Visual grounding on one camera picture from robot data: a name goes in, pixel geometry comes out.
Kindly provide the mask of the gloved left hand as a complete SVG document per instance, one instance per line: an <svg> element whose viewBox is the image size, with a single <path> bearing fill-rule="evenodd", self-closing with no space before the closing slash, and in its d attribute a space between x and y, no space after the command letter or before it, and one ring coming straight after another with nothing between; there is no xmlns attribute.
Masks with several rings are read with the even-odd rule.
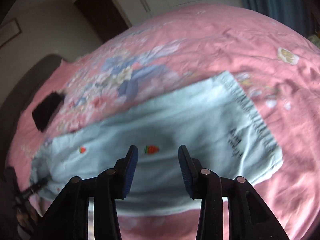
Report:
<svg viewBox="0 0 320 240"><path fill-rule="evenodd" d="M25 202L16 199L17 207L17 231L20 239L31 239L42 216L38 211L26 200Z"/></svg>

